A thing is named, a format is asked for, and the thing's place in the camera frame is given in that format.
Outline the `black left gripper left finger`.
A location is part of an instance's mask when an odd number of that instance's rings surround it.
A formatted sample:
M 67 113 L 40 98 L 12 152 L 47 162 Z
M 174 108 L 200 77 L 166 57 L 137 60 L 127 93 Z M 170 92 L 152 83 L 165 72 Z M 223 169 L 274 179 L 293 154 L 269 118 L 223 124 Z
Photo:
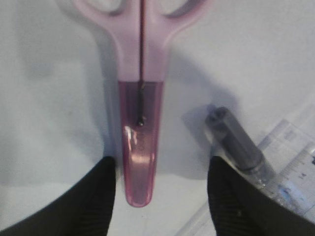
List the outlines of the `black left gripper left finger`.
M 2 230 L 2 236 L 105 236 L 116 194 L 116 162 L 103 157 L 55 201 Z

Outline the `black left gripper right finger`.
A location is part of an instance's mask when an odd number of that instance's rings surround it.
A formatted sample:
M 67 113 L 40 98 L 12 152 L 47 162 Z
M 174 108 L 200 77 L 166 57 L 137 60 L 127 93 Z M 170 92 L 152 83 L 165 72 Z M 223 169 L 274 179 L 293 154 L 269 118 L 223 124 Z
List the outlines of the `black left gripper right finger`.
M 208 204 L 219 236 L 313 236 L 313 223 L 278 205 L 221 157 L 208 170 Z

